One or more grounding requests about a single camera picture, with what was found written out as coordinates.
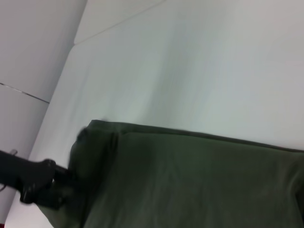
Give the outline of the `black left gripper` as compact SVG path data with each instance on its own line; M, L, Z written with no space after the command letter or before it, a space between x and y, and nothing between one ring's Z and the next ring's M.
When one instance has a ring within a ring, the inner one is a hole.
M75 180L70 170L56 165L53 160L34 162L0 152L0 184L19 191L22 203L59 209L70 196L67 184Z

